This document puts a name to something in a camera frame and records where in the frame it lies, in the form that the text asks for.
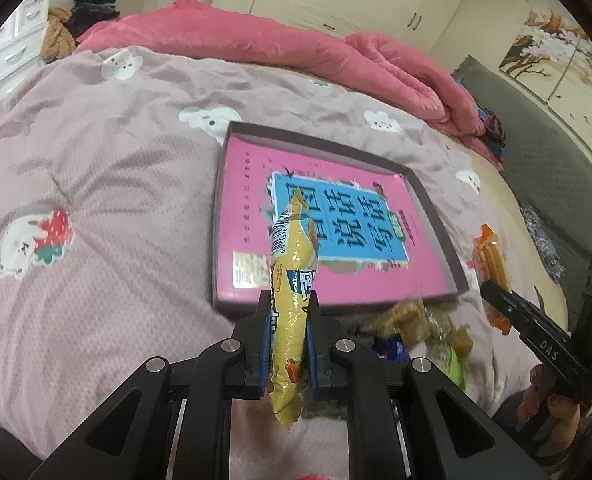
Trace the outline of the right hand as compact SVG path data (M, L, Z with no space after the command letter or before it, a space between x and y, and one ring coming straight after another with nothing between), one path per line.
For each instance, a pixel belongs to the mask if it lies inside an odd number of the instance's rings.
M530 371L530 386L524 391L516 411L520 422L528 422L531 417L538 414L541 405L539 388L544 374L546 369L542 364L536 365ZM573 445L581 422L580 405L566 396L550 393L546 398L546 408L554 419L554 426L536 447L538 458L550 458L566 452Z

